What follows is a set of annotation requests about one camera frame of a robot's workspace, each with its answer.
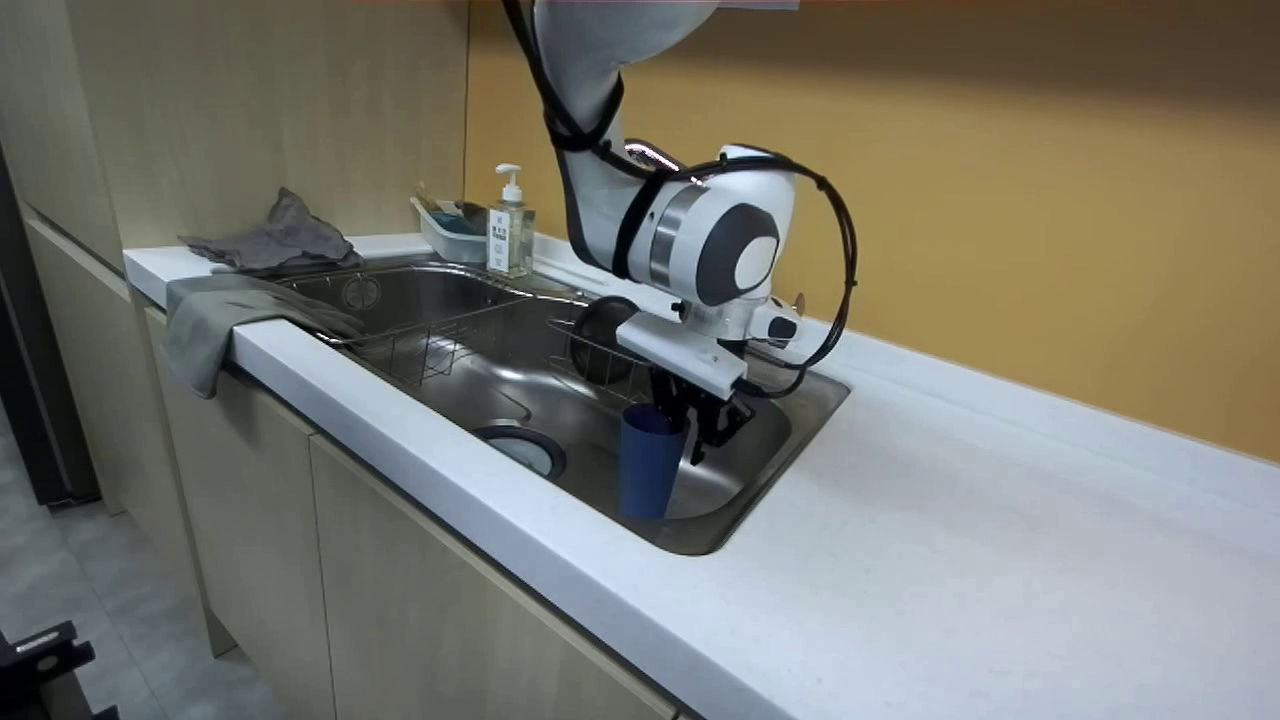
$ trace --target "soap dispenser bottle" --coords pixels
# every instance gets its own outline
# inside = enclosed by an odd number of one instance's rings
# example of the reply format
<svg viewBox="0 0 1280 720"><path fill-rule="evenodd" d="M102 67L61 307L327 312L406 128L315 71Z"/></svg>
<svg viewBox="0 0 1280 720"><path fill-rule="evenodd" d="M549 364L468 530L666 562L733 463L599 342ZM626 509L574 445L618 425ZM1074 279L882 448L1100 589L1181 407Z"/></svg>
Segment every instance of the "soap dispenser bottle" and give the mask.
<svg viewBox="0 0 1280 720"><path fill-rule="evenodd" d="M518 278L534 269L534 211L525 206L525 193L516 183L520 165L498 165L508 176L502 202L489 209L489 256L485 266L499 275Z"/></svg>

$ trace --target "blue cup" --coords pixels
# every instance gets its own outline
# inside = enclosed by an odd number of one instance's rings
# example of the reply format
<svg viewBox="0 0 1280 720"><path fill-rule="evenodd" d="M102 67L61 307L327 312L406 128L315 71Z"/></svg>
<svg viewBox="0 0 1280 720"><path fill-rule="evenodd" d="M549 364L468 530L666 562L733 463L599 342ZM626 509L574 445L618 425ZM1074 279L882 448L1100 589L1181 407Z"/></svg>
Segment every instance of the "blue cup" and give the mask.
<svg viewBox="0 0 1280 720"><path fill-rule="evenodd" d="M685 436L653 405L632 405L622 413L618 510L631 518L662 518L676 484Z"/></svg>

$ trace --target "sink basin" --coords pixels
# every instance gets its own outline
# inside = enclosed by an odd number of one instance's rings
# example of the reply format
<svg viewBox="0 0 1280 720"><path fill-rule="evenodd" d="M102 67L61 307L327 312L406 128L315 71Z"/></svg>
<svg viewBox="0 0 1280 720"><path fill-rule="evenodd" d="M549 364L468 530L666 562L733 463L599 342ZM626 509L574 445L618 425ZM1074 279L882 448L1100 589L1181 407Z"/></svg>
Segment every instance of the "sink basin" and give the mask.
<svg viewBox="0 0 1280 720"><path fill-rule="evenodd" d="M366 337L319 336L457 425L622 524L681 555L718 548L849 396L809 373L782 400L748 398L755 418L696 466L685 448L662 520L617 510L621 413L648 395L648 373L568 334L590 297L545 278L499 281L472 268L416 261L291 278L283 284L357 318ZM612 363L605 372L596 363ZM613 380L608 386L593 379ZM751 377L785 377L751 361Z"/></svg>

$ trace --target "gray cloth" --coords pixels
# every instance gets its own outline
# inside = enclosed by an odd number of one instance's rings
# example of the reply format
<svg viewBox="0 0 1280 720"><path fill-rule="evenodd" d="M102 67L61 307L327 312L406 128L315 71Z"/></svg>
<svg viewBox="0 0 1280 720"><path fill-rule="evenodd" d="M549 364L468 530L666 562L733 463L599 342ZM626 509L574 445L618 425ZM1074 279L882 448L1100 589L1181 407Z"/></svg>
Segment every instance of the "gray cloth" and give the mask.
<svg viewBox="0 0 1280 720"><path fill-rule="evenodd" d="M284 318L346 338L364 329L364 323L325 302L244 275L174 281L165 295L169 327L160 350L174 377L206 398L218 391L218 370L236 325Z"/></svg>
<svg viewBox="0 0 1280 720"><path fill-rule="evenodd" d="M351 266L355 249L338 228L316 218L307 204L282 187L266 222L223 240L179 236L192 252L241 272Z"/></svg>

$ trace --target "wooden cabinet door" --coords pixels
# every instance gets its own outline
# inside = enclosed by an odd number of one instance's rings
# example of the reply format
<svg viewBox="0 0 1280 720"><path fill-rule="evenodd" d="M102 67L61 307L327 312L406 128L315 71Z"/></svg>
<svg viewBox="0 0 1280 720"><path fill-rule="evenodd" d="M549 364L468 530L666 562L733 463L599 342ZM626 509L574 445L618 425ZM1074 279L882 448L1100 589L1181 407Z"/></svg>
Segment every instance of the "wooden cabinet door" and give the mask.
<svg viewBox="0 0 1280 720"><path fill-rule="evenodd" d="M209 607L298 717L333 717L315 430L247 378L221 373L202 400L156 365Z"/></svg>
<svg viewBox="0 0 1280 720"><path fill-rule="evenodd" d="M99 484L192 582L168 427L150 343L123 279L40 220L31 254Z"/></svg>
<svg viewBox="0 0 1280 720"><path fill-rule="evenodd" d="M340 720L669 720L675 707L320 436Z"/></svg>
<svg viewBox="0 0 1280 720"><path fill-rule="evenodd" d="M0 3L0 97L18 195L123 268L65 0Z"/></svg>

